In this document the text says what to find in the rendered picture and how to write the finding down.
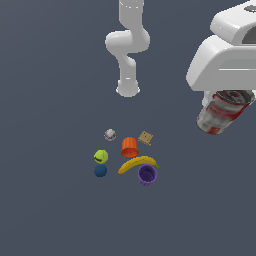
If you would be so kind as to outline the purple cup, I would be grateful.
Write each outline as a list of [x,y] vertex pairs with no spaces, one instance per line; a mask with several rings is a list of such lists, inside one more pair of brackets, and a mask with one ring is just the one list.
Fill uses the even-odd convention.
[[138,169],[138,180],[143,186],[150,186],[157,178],[157,171],[150,164],[141,165]]

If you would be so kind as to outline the white and purple ball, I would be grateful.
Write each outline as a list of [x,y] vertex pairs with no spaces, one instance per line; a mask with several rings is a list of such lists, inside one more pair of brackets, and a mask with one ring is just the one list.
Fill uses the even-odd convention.
[[104,134],[104,138],[108,141],[113,141],[116,138],[116,132],[113,129],[108,129]]

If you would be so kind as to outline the tan cracker block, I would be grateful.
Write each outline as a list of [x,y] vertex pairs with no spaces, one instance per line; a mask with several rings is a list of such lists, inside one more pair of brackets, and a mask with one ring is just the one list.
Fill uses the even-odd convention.
[[146,131],[143,131],[141,133],[141,135],[139,136],[138,141],[145,144],[145,145],[150,146],[150,142],[151,142],[152,138],[153,138],[152,134],[150,134]]

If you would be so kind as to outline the dark blue ball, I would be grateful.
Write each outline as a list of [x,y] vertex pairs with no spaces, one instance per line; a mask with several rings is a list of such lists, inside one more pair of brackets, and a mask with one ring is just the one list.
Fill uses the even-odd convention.
[[99,164],[94,169],[94,174],[97,177],[104,177],[107,174],[107,167],[104,164]]

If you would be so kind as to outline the orange cup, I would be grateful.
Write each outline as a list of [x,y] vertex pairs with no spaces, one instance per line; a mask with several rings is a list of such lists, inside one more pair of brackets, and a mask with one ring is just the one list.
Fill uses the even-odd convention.
[[121,155],[126,158],[133,158],[139,154],[137,149],[137,141],[133,137],[126,137],[122,141]]

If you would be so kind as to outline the yellow banana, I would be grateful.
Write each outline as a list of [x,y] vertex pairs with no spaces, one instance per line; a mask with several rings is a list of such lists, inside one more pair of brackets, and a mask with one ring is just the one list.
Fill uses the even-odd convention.
[[157,162],[152,157],[140,156],[140,157],[132,158],[132,159],[128,160],[127,162],[125,162],[118,170],[118,173],[120,175],[122,175],[125,172],[127,172],[128,170],[130,170],[131,168],[138,166],[138,165],[144,165],[144,164],[149,164],[156,168],[159,168],[159,166],[157,165]]

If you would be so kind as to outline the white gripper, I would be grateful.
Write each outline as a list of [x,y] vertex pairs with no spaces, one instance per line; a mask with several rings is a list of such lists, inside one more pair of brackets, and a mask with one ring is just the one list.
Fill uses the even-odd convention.
[[233,46],[210,36],[199,46],[186,80],[193,91],[205,91],[204,107],[213,100],[213,91],[256,90],[256,46]]

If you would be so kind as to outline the red and white can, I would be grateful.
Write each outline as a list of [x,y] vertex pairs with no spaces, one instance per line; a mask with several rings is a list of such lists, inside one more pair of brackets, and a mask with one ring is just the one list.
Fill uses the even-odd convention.
[[217,91],[197,117],[196,124],[207,134],[221,134],[253,101],[252,90]]

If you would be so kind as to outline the yellow-green tennis ball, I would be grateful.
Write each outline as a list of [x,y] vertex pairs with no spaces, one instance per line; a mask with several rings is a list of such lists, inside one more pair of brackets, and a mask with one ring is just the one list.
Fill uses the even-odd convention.
[[94,160],[98,163],[98,164],[104,164],[105,162],[108,161],[108,153],[106,150],[98,150],[95,154],[94,154]]

